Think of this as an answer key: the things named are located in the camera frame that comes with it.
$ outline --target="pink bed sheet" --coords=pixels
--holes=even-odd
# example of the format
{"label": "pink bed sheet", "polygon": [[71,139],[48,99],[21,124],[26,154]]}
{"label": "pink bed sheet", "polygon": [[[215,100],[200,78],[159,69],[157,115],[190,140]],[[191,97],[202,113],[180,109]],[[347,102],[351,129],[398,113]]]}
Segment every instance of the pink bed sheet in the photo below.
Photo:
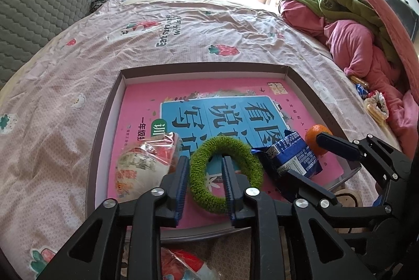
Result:
{"label": "pink bed sheet", "polygon": [[385,23],[403,62],[411,89],[404,94],[396,87],[401,70],[386,60],[384,53],[374,44],[373,33],[365,26],[352,20],[328,24],[307,6],[293,0],[283,1],[280,13],[287,24],[326,45],[345,75],[363,78],[371,89],[385,94],[390,111],[388,124],[399,139],[403,152],[413,158],[418,142],[419,116],[419,78],[413,71],[419,71],[418,58],[406,30],[387,3],[384,0],[367,1]]}

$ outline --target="green blanket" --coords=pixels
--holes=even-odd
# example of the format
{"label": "green blanket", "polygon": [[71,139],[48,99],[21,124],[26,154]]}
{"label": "green blanket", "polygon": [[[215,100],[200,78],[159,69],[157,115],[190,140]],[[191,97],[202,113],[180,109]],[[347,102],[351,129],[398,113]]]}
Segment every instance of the green blanket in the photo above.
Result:
{"label": "green blanket", "polygon": [[365,0],[295,0],[305,4],[317,16],[327,21],[354,20],[370,29],[378,39],[376,44],[388,61],[401,66],[400,58],[391,42],[384,23]]}

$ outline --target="green label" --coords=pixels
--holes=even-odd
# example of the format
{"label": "green label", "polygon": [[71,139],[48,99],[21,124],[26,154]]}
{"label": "green label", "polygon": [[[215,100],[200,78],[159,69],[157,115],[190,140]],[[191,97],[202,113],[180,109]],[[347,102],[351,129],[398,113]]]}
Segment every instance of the green label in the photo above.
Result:
{"label": "green label", "polygon": [[158,136],[159,134],[166,133],[167,122],[164,119],[156,119],[151,123],[151,136]]}

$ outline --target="fuzzy green ring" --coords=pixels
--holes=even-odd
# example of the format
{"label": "fuzzy green ring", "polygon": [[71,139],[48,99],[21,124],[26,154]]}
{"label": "fuzzy green ring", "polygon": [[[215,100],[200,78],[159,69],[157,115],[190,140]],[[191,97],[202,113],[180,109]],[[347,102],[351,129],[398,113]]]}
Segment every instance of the fuzzy green ring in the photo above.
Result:
{"label": "fuzzy green ring", "polygon": [[231,156],[240,166],[241,173],[249,179],[253,188],[262,185],[263,169],[259,159],[252,155],[250,147],[229,136],[216,136],[202,144],[191,157],[190,190],[195,202],[212,213],[227,212],[225,198],[212,195],[205,186],[207,163],[215,154]]}

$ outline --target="tangerine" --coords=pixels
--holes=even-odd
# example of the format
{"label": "tangerine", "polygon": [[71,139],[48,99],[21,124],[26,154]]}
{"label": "tangerine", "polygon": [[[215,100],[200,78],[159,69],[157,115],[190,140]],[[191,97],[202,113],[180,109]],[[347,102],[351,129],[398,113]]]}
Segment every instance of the tangerine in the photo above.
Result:
{"label": "tangerine", "polygon": [[316,142],[316,137],[321,132],[332,134],[327,127],[325,127],[324,125],[317,124],[309,128],[309,130],[305,133],[305,138],[304,138],[305,144],[309,146],[311,151],[313,151],[313,153],[317,157],[322,156],[327,152],[327,150],[321,148]]}

